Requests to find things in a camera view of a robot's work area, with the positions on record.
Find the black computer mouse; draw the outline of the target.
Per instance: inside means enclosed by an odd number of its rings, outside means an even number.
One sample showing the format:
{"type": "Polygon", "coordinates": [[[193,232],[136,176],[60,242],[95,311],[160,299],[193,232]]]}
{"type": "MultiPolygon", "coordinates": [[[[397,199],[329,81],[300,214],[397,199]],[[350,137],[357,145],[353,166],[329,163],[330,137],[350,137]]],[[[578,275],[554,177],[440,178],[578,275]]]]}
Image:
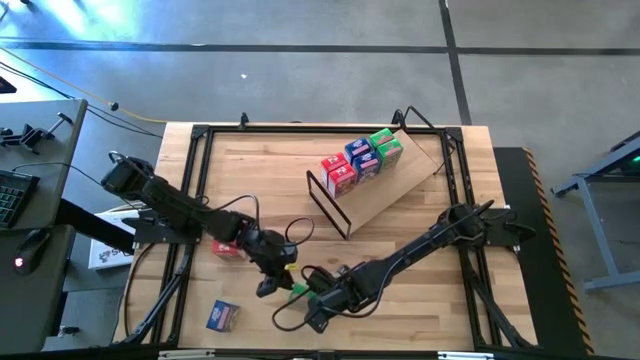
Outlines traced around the black computer mouse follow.
{"type": "Polygon", "coordinates": [[[48,229],[34,229],[28,233],[14,256],[14,270],[18,274],[28,275],[37,269],[50,236],[48,229]]]}

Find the black hazard-striped floor mat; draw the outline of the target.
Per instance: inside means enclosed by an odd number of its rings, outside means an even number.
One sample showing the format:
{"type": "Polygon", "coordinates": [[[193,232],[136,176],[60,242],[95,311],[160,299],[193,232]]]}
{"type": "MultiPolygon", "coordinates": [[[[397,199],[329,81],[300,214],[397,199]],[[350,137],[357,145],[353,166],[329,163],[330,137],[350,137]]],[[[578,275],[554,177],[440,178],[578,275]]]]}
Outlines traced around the black hazard-striped floor mat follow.
{"type": "Polygon", "coordinates": [[[592,355],[586,319],[535,158],[521,147],[496,147],[494,155],[506,203],[519,223],[536,231],[517,258],[538,344],[557,354],[592,355]]]}

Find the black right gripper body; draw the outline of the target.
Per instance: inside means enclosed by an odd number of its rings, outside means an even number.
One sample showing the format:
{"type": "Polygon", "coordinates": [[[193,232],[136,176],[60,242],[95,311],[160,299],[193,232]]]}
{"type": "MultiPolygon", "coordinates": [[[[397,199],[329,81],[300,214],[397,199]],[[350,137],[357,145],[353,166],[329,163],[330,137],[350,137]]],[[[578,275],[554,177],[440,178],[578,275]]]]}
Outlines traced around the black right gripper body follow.
{"type": "Polygon", "coordinates": [[[306,266],[311,270],[309,275],[315,283],[311,288],[316,293],[312,299],[316,300],[317,308],[305,315],[306,323],[316,332],[323,333],[329,320],[340,315],[357,318],[358,295],[356,294],[353,275],[359,265],[350,268],[342,265],[337,276],[319,266],[306,266]]]}

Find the red Froot Loops cereal box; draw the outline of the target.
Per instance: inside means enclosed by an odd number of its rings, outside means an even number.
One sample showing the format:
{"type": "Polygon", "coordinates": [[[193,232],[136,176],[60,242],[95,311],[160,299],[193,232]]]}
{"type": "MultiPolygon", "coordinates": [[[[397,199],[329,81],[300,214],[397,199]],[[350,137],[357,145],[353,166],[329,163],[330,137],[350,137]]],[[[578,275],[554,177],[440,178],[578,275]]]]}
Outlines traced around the red Froot Loops cereal box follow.
{"type": "Polygon", "coordinates": [[[234,244],[222,243],[217,240],[212,243],[212,252],[224,261],[244,261],[246,259],[245,252],[234,244]]]}
{"type": "Polygon", "coordinates": [[[321,170],[324,175],[328,175],[337,168],[348,164],[349,162],[345,155],[338,152],[321,160],[321,170]]]}
{"type": "Polygon", "coordinates": [[[332,170],[328,174],[328,192],[337,199],[350,192],[356,184],[357,174],[349,164],[332,170]]]}

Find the white printed box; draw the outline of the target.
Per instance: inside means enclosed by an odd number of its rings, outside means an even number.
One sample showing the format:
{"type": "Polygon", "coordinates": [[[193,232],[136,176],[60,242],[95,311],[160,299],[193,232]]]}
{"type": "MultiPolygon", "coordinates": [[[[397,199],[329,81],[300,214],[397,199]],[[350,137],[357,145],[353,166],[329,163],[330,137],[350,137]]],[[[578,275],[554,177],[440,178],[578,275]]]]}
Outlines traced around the white printed box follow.
{"type": "MultiPolygon", "coordinates": [[[[137,218],[138,212],[135,210],[102,212],[98,213],[97,217],[102,220],[106,220],[108,223],[115,225],[132,235],[135,234],[135,229],[123,222],[125,218],[137,218]]],[[[91,240],[87,266],[89,270],[102,270],[130,265],[132,261],[132,255],[125,254],[124,252],[107,246],[96,239],[91,240]]]]}

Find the black aluminium rig frame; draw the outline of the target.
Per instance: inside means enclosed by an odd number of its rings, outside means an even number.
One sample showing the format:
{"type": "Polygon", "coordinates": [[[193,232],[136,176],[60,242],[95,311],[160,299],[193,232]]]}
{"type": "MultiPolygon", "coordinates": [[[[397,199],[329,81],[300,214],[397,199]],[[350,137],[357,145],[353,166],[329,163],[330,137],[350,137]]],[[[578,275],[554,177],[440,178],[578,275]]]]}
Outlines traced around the black aluminium rig frame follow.
{"type": "MultiPolygon", "coordinates": [[[[306,172],[364,135],[363,126],[252,125],[216,132],[205,187],[212,205],[260,213],[261,223],[289,230],[300,244],[300,265],[335,270],[383,258],[425,232],[450,204],[442,153],[425,135],[418,144],[437,172],[343,239],[311,199],[306,172]]],[[[178,344],[181,348],[296,350],[469,350],[473,346],[466,290],[456,248],[441,249],[397,275],[377,310],[361,319],[338,316],[325,332],[282,290],[259,298],[257,268],[216,257],[209,240],[197,248],[178,344]],[[206,328],[216,300],[240,307],[228,333],[206,328]]]]}

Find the wooden shelf with black frame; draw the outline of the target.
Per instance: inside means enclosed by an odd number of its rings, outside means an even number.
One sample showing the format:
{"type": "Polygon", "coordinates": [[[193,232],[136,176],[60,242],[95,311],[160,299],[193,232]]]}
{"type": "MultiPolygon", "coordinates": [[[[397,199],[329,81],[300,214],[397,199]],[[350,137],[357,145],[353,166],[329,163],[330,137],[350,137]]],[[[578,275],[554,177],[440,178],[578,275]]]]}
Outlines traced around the wooden shelf with black frame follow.
{"type": "Polygon", "coordinates": [[[328,181],[323,181],[319,172],[306,172],[311,199],[345,240],[437,172],[438,164],[418,144],[420,136],[425,135],[429,141],[433,141],[436,149],[442,153],[444,162],[450,162],[447,129],[436,127],[429,121],[422,126],[406,124],[404,129],[390,123],[387,128],[404,148],[399,161],[394,167],[357,185],[343,196],[332,198],[328,192],[328,181]]]}

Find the black support bar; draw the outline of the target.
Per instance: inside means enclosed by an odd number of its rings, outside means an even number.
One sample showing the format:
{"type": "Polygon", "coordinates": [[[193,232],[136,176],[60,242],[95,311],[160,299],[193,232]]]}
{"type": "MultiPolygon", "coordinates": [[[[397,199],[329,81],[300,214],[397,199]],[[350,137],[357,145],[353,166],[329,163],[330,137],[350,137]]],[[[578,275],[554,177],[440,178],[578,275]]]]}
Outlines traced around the black support bar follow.
{"type": "Polygon", "coordinates": [[[65,199],[60,200],[55,224],[70,225],[77,232],[98,240],[111,248],[120,250],[128,255],[134,254],[133,234],[65,199]]]}

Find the black backlit keyboard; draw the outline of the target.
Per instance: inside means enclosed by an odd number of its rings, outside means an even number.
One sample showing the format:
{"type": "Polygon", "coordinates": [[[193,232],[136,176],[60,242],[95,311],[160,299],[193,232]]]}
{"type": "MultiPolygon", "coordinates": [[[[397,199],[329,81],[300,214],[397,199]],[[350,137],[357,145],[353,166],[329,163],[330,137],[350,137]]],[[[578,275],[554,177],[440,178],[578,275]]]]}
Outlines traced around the black backlit keyboard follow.
{"type": "Polygon", "coordinates": [[[37,176],[0,170],[0,228],[10,229],[18,222],[39,180],[37,176]]]}

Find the grey side desk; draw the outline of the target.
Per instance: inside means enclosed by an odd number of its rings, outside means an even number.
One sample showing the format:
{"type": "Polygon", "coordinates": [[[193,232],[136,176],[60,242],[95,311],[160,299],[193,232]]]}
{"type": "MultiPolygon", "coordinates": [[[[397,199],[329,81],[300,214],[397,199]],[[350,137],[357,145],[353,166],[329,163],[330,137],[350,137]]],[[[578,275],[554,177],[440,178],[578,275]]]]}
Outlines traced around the grey side desk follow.
{"type": "Polygon", "coordinates": [[[60,300],[64,268],[75,231],[56,225],[55,218],[87,110],[85,100],[0,103],[0,128],[20,134],[25,124],[49,129],[58,112],[74,125],[63,123],[55,139],[37,145],[39,155],[19,146],[0,147],[0,170],[40,178],[18,222],[0,228],[0,354],[38,352],[52,333],[60,300]],[[48,229],[50,239],[37,269],[28,275],[14,270],[17,248],[34,229],[48,229]]]}

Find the grey metal table frame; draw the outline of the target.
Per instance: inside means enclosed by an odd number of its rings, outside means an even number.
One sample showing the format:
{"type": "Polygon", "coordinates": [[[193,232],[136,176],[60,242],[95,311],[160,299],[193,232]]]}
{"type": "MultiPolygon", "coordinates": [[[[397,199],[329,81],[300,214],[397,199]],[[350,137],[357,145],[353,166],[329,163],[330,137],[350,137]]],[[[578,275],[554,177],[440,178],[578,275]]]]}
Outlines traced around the grey metal table frame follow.
{"type": "Polygon", "coordinates": [[[640,245],[640,130],[551,189],[557,198],[571,191],[580,194],[606,268],[605,276],[584,281],[584,289],[640,284],[640,269],[619,269],[610,247],[613,242],[640,245]]]}

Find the blue Frosted Flakes cereal box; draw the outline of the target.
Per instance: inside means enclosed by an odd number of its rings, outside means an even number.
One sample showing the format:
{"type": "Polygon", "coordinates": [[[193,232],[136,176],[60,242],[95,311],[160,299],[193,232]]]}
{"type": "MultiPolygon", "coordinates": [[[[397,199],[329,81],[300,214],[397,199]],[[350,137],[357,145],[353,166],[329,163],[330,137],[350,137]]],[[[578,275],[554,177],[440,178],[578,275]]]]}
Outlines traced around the blue Frosted Flakes cereal box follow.
{"type": "Polygon", "coordinates": [[[369,152],[353,159],[356,183],[361,184],[375,177],[380,168],[380,160],[375,152],[369,152]]]}
{"type": "Polygon", "coordinates": [[[366,137],[360,137],[350,143],[347,143],[344,147],[344,155],[349,163],[355,157],[361,156],[371,151],[371,144],[366,137]]]}
{"type": "Polygon", "coordinates": [[[221,333],[231,332],[237,322],[240,307],[216,300],[206,323],[206,328],[221,333]]]}

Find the black desk clamp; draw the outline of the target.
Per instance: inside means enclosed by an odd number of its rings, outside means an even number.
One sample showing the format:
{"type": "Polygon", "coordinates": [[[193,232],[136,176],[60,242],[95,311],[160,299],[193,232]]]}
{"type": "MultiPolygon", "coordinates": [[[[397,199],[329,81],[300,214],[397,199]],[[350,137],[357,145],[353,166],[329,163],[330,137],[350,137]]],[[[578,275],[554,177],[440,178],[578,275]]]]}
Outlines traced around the black desk clamp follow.
{"type": "Polygon", "coordinates": [[[35,155],[39,155],[37,145],[43,140],[55,139],[54,132],[63,123],[73,126],[73,120],[62,112],[57,113],[58,120],[49,129],[35,128],[29,124],[25,124],[21,134],[14,134],[9,128],[0,128],[0,147],[19,146],[27,149],[35,155]]]}

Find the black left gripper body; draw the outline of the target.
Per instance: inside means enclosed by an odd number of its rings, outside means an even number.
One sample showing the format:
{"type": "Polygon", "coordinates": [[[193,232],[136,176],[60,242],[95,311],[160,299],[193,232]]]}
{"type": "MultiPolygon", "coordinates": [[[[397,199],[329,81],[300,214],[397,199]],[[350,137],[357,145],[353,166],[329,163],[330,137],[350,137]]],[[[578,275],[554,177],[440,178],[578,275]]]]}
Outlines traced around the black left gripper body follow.
{"type": "Polygon", "coordinates": [[[259,298],[268,296],[279,288],[293,288],[294,280],[286,266],[297,261],[298,250],[295,244],[273,230],[252,227],[241,233],[238,245],[264,275],[256,289],[259,298]]]}

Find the green Apple Jacks cereal box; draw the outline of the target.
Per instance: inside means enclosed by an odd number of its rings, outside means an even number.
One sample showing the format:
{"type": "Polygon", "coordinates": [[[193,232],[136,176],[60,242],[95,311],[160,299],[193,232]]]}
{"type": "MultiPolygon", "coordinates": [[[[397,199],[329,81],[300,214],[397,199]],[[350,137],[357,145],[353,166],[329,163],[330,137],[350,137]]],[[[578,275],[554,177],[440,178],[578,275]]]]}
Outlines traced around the green Apple Jacks cereal box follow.
{"type": "Polygon", "coordinates": [[[384,172],[396,165],[404,148],[398,139],[387,141],[376,148],[380,160],[380,171],[384,172]]]}
{"type": "Polygon", "coordinates": [[[309,300],[316,296],[316,293],[311,290],[309,286],[303,283],[296,282],[291,289],[288,300],[291,301],[296,297],[300,297],[301,300],[309,300]]]}
{"type": "Polygon", "coordinates": [[[395,137],[389,128],[383,128],[368,136],[368,141],[373,148],[377,148],[394,139],[395,137]]]}

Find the silver metal bracket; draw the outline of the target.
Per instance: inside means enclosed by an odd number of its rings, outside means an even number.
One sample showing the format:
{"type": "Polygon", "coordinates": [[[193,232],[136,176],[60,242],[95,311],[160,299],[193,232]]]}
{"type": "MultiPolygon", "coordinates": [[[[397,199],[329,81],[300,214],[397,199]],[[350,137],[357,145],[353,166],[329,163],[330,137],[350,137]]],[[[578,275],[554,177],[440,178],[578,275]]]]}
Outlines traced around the silver metal bracket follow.
{"type": "Polygon", "coordinates": [[[216,357],[209,349],[173,349],[160,351],[157,360],[212,360],[216,357]]]}
{"type": "Polygon", "coordinates": [[[438,351],[438,360],[495,360],[492,353],[438,351]]]}

